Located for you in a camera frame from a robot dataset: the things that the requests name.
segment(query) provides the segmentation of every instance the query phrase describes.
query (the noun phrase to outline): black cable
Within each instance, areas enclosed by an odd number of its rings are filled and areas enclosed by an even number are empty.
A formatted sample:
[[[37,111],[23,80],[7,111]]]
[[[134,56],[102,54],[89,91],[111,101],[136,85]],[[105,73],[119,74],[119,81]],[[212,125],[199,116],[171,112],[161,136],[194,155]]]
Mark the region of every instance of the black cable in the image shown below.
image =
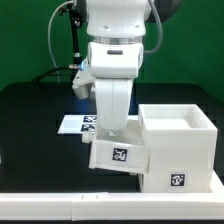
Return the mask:
[[[73,76],[73,74],[43,74],[34,78],[32,80],[32,83],[40,82],[45,77],[55,77],[55,76],[61,76],[61,77],[69,76],[70,77],[70,76]]]
[[[35,77],[33,80],[32,80],[32,82],[36,82],[36,80],[38,80],[39,79],[39,77],[45,77],[45,76],[49,76],[51,73],[53,73],[53,72],[57,72],[57,71],[60,71],[60,70],[68,70],[69,69],[69,67],[58,67],[58,68],[54,68],[54,69],[51,69],[51,70],[48,70],[48,71],[46,71],[46,72],[44,72],[42,75],[39,75],[39,76],[37,76],[37,77]]]

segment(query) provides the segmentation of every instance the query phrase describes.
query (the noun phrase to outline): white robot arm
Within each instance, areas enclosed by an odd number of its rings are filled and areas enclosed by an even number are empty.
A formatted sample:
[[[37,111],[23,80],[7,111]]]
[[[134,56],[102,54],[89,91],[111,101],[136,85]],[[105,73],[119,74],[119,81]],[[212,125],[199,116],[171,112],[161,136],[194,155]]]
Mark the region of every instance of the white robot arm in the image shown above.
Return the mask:
[[[98,128],[118,135],[125,129],[133,79],[142,65],[144,22],[151,8],[148,0],[87,0],[86,5],[88,80],[94,77]],[[84,79],[81,73],[73,89]]]

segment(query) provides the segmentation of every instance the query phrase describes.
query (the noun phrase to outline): cable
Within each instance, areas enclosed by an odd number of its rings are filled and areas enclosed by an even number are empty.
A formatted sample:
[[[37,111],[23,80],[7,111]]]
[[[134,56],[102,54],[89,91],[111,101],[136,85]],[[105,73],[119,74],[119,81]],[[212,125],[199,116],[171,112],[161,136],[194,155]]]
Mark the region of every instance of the cable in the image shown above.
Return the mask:
[[[37,83],[37,82],[40,82],[41,81],[41,79],[43,79],[43,78],[45,78],[45,77],[58,77],[58,76],[63,76],[63,77],[65,77],[65,76],[69,76],[69,77],[71,77],[71,76],[73,76],[73,74],[43,74],[43,75],[40,75],[40,76],[37,76],[36,78],[34,78],[33,80],[32,80],[32,83]]]
[[[45,77],[47,75],[50,75],[52,72],[57,72],[57,71],[61,71],[61,70],[68,70],[68,69],[69,69],[69,67],[57,67],[57,68],[51,69],[51,70],[49,70],[47,72],[44,72],[42,75],[35,77],[32,80],[32,82],[36,82],[36,80],[38,80],[39,77],[41,77],[41,76],[44,76]]]
[[[148,0],[148,1],[149,1],[150,7],[152,9],[152,12],[153,12],[153,15],[155,17],[156,24],[157,24],[158,42],[157,42],[157,45],[155,46],[154,49],[152,49],[150,51],[145,51],[144,52],[146,55],[150,55],[150,54],[156,53],[159,50],[159,48],[161,47],[162,42],[163,42],[163,27],[162,27],[162,23],[161,23],[159,14],[158,14],[157,9],[156,9],[154,3],[152,2],[152,0]]]
[[[64,2],[63,4],[61,4],[60,6],[58,6],[58,8],[54,11],[54,13],[52,14],[51,16],[51,19],[49,21],[49,24],[48,24],[48,50],[49,50],[49,53],[50,53],[50,56],[51,56],[51,60],[52,60],[52,63],[54,65],[55,68],[57,68],[57,63],[55,61],[55,58],[54,58],[54,55],[53,55],[53,52],[52,52],[52,48],[51,48],[51,26],[52,26],[52,23],[54,21],[54,17],[56,15],[56,13],[58,12],[58,10],[65,6],[65,5],[68,5],[68,4],[75,4],[76,1],[68,1],[68,2]]]

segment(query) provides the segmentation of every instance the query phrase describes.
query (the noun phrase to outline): small white box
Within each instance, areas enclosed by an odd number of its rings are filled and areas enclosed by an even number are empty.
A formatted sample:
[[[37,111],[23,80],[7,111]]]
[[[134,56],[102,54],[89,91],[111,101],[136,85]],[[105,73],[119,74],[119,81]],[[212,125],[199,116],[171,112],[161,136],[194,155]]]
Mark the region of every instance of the small white box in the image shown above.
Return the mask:
[[[139,125],[149,147],[142,192],[208,192],[217,129],[196,105],[140,105]]]
[[[97,129],[92,141],[90,168],[146,173],[149,149],[144,146],[138,120],[128,120],[125,132],[109,136]]]

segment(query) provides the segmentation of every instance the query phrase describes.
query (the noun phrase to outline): black table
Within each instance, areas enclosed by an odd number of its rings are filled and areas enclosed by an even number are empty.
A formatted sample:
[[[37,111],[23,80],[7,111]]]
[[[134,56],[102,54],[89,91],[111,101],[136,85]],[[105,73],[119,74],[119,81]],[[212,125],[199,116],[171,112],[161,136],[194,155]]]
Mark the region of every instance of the black table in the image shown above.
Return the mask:
[[[137,84],[130,114],[138,104],[197,104],[219,130],[214,169],[223,179],[224,107],[218,101],[196,85]],[[0,92],[0,193],[138,192],[137,177],[88,168],[90,147],[81,136],[57,134],[65,114],[96,114],[95,101],[77,100],[68,83],[16,83]]]

